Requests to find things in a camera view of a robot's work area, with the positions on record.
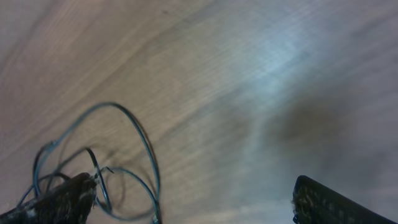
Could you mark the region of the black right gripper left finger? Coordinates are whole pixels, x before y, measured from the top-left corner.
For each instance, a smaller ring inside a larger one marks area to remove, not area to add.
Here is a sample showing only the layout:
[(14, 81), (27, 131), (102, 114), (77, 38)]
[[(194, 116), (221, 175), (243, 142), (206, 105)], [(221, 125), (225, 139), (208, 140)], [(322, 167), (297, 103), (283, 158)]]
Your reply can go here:
[(1, 215), (1, 224), (85, 224), (96, 198), (95, 178), (84, 172)]

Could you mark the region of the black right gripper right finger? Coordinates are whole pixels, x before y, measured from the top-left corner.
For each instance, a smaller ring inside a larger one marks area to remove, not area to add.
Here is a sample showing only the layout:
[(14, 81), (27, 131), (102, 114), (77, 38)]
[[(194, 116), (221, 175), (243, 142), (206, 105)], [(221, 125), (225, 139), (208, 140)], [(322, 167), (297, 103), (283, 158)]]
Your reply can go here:
[(397, 224), (306, 175), (296, 180), (292, 204), (295, 224)]

